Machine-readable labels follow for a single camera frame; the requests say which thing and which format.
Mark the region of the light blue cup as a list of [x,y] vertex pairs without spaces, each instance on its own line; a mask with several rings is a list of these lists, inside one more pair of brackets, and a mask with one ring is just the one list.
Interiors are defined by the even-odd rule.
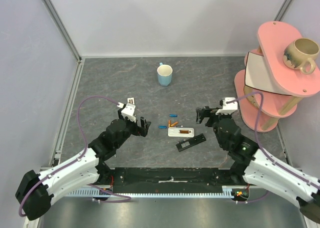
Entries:
[[157,78],[158,82],[161,86],[168,86],[172,81],[173,69],[170,65],[166,65],[163,63],[159,64],[157,68]]

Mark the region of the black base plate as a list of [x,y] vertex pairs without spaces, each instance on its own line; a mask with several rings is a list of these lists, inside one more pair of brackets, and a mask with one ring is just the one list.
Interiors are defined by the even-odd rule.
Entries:
[[244,185],[243,178],[232,173],[229,169],[219,168],[142,168],[142,167],[117,167],[110,169],[97,181],[97,184],[120,185],[138,182],[192,182],[213,183],[214,185]]

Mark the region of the aluminium frame rail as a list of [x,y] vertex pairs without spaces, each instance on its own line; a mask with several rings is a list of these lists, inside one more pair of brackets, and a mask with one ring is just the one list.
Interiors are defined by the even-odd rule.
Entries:
[[46,160],[41,163],[40,166],[35,168],[35,171],[44,170],[50,168],[55,164],[59,164],[61,161],[61,153],[65,141],[65,136],[67,133],[69,120],[72,112],[72,107],[74,105],[76,91],[80,82],[80,77],[83,70],[83,62],[80,53],[78,52],[66,26],[64,25],[61,16],[59,15],[53,0],[41,0],[46,7],[51,19],[53,20],[56,28],[59,31],[59,36],[63,39],[64,44],[68,46],[69,51],[72,53],[72,76],[71,80],[68,82],[68,87],[64,93],[64,101],[61,104],[63,112],[60,116],[59,127],[57,133],[54,137],[54,141],[50,147],[50,154],[46,157]]

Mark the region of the black remote control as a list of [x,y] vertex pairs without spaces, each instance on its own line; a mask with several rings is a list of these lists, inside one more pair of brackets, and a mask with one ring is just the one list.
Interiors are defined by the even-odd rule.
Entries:
[[176,144],[177,150],[179,152],[182,152],[186,149],[189,149],[191,147],[194,147],[200,143],[203,143],[206,141],[206,138],[203,134],[197,135],[193,138],[185,139],[180,141],[178,144]]

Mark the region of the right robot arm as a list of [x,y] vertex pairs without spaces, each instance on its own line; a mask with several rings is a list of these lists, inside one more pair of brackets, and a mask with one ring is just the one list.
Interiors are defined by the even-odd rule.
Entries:
[[315,223],[320,221],[320,180],[279,160],[241,134],[232,112],[221,113],[219,108],[205,106],[196,109],[196,122],[213,128],[221,149],[234,160],[229,172],[233,184],[243,182],[270,191],[299,208]]

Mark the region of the white remote with QR label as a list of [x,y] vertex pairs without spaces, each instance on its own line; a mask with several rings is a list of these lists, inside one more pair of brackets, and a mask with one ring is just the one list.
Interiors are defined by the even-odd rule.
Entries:
[[129,104],[135,105],[135,99],[134,99],[134,97],[127,98],[127,102],[128,102]]

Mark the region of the white remote control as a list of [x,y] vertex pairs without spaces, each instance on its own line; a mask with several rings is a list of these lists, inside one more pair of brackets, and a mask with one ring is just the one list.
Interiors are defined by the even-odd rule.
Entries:
[[176,128],[170,127],[167,129],[168,137],[193,138],[195,131],[193,128]]

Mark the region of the beige ceramic mug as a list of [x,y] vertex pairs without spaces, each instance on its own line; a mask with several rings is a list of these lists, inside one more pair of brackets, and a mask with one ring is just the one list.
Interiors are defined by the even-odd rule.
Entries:
[[283,63],[290,69],[300,70],[303,74],[312,74],[316,69],[316,58],[320,53],[319,45],[313,40],[299,38],[284,50]]

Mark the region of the pink wooden shelf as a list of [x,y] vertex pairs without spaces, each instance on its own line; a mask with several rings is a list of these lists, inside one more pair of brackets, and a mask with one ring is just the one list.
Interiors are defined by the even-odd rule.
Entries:
[[270,21],[257,32],[259,48],[245,56],[245,69],[234,78],[237,96],[261,91],[240,100],[239,108],[245,124],[258,132],[273,130],[278,120],[292,115],[303,98],[320,91],[320,71],[316,66],[312,74],[288,68],[283,63],[285,48],[301,38],[300,32],[290,24]]

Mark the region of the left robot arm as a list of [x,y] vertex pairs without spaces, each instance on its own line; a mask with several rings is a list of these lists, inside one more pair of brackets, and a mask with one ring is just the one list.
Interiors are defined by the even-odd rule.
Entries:
[[144,117],[137,123],[120,115],[79,154],[40,173],[34,170],[25,173],[15,193],[19,216],[35,220],[71,191],[94,183],[106,184],[110,169],[105,161],[130,136],[146,137],[150,125]]

